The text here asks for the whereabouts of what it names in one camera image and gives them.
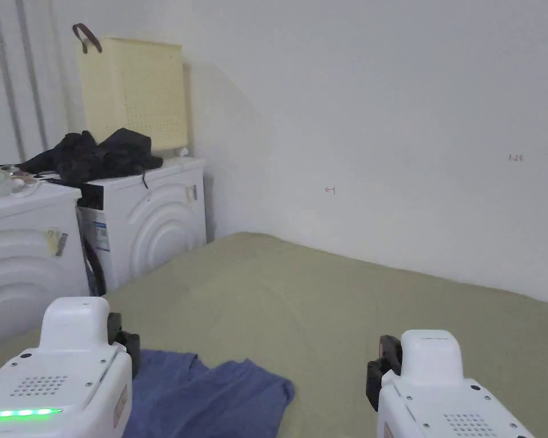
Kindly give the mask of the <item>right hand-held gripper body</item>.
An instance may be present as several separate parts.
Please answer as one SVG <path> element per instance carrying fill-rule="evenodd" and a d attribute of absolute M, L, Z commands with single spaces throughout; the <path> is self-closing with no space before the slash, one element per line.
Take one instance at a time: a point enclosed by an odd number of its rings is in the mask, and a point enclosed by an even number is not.
<path fill-rule="evenodd" d="M 377 437 L 531 437 L 483 385 L 464 375 L 460 345 L 444 330 L 382 335 L 367 365 Z"/>

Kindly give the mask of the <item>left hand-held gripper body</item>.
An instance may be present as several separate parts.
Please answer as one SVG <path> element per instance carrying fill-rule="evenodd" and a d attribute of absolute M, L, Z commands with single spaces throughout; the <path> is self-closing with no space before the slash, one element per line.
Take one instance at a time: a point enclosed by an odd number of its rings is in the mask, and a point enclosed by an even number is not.
<path fill-rule="evenodd" d="M 140 337 L 103 297 L 56 299 L 39 344 L 0 368 L 0 437 L 122 437 Z"/>

